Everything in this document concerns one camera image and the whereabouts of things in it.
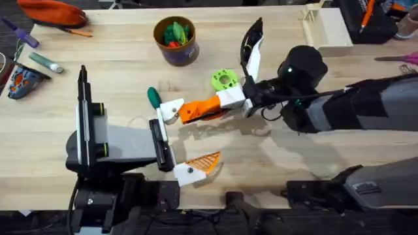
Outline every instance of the green marker cap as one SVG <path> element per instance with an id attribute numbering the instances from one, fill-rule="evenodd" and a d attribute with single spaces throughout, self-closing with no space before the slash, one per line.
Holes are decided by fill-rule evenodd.
<path id="1" fill-rule="evenodd" d="M 161 97 L 158 95 L 158 91 L 154 87 L 148 88 L 147 91 L 148 100 L 150 101 L 154 109 L 159 108 L 161 102 Z"/>

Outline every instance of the glue stick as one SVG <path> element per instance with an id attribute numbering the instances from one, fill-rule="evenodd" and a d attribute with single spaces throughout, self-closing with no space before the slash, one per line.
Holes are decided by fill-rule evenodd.
<path id="1" fill-rule="evenodd" d="M 29 55 L 29 58 L 56 73 L 62 73 L 64 71 L 64 69 L 60 67 L 57 63 L 50 61 L 49 59 L 46 59 L 45 57 L 39 55 L 36 52 L 32 52 L 32 54 Z"/>

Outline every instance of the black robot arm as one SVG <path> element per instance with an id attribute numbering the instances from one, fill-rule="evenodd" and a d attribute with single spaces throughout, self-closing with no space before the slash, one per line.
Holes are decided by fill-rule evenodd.
<path id="1" fill-rule="evenodd" d="M 328 71 L 321 54 L 310 46 L 296 46 L 278 68 L 276 78 L 255 82 L 248 71 L 255 45 L 263 38 L 259 18 L 245 34 L 240 49 L 246 80 L 244 95 L 251 101 L 248 116 L 260 108 L 286 102 L 280 114 L 294 131 L 318 133 L 337 129 L 418 131 L 418 74 L 364 80 L 335 91 L 316 87 Z"/>

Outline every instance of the cup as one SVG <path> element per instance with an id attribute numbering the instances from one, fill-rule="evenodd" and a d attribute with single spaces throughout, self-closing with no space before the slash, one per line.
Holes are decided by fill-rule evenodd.
<path id="1" fill-rule="evenodd" d="M 164 31 L 174 22 L 181 26 L 189 26 L 188 42 L 177 48 L 170 48 L 164 44 Z M 154 40 L 167 62 L 174 66 L 186 66 L 194 62 L 199 55 L 199 46 L 196 43 L 196 29 L 190 20 L 182 16 L 170 16 L 162 19 L 154 27 Z"/>

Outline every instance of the pen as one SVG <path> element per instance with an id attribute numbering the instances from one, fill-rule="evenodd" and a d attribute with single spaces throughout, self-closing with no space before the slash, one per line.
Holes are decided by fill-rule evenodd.
<path id="1" fill-rule="evenodd" d="M 90 33 L 86 33 L 86 32 L 81 32 L 78 30 L 74 30 L 74 29 L 64 29 L 64 28 L 59 28 L 60 30 L 67 32 L 67 33 L 72 33 L 75 35 L 80 35 L 80 36 L 84 36 L 84 37 L 92 37 Z"/>
<path id="2" fill-rule="evenodd" d="M 363 21 L 361 22 L 360 33 L 363 32 L 364 27 L 366 27 L 372 13 L 373 13 L 373 6 L 374 0 L 368 0 L 366 14 L 363 17 Z"/>

